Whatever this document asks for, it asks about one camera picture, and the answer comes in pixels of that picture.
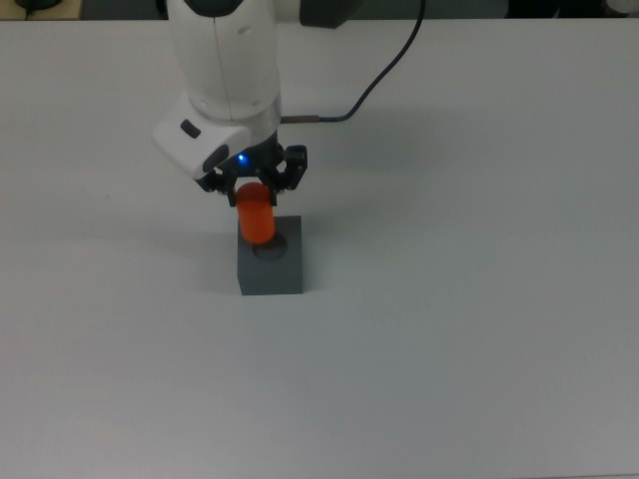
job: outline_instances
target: black cable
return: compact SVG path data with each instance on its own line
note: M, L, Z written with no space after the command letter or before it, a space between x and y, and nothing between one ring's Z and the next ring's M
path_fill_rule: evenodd
M361 107L363 102L366 101L366 98L368 98L368 95L370 95L370 92L372 92L374 88L377 85L379 85L379 83L384 79L384 77L388 75L388 73L390 73L390 71L393 68L395 68L395 66L403 58L406 52L410 49L412 42L414 42L415 38L417 37L417 34L419 33L419 29L421 28L421 24L423 23L423 16L425 15L425 13L426 13L426 0L420 0L419 15L417 16L417 22L415 23L415 26L412 29L412 33L410 34L410 37L408 37L408 40L406 41L405 45L403 46L401 51L397 54L397 56L392 60L392 62L390 62L388 66L384 68L379 75L377 75L377 78L375 78L372 81L372 83L368 86L368 88L366 88L365 92L363 92L363 94L359 97L359 100L357 100L357 103L355 103L355 105L350 109L348 113L346 113L345 115L341 115L339 117L320 117L317 115L305 115L305 116L299 116L299 117L283 117L282 123L285 125L291 124L291 123L341 123L352 118L352 116L355 113L357 113L357 110L359 110L359 107Z

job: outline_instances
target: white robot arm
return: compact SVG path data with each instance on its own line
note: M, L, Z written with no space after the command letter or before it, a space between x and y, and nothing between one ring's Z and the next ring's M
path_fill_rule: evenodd
M306 149L290 151L292 168L285 177L276 176L277 165L288 159L277 142L282 119L277 22L335 28L362 3L168 0L188 85L156 128L156 142L201 187L227 194L232 205L237 177L260 178L273 198L296 188L302 175L294 170L306 170Z
M639 12L639 0L607 0L606 3L608 7L619 13Z

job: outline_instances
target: white tabletop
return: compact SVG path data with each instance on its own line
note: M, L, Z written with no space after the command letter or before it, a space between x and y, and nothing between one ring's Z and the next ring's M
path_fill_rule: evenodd
M285 27L342 113L410 23ZM236 217L152 144L165 23L0 28L0 477L639 471L639 24L427 22L311 167L303 296L241 297Z

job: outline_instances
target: gray block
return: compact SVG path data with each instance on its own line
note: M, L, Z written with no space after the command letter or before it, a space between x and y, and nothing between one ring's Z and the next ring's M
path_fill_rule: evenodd
M263 246L238 226L238 281L244 296L302 294L302 217L276 218L276 236Z

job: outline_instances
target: orange cylinder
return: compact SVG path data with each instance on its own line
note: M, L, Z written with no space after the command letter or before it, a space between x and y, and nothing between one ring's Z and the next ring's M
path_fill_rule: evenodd
M264 244L276 234L276 219L269 189L248 183L236 193L242 236L251 244Z

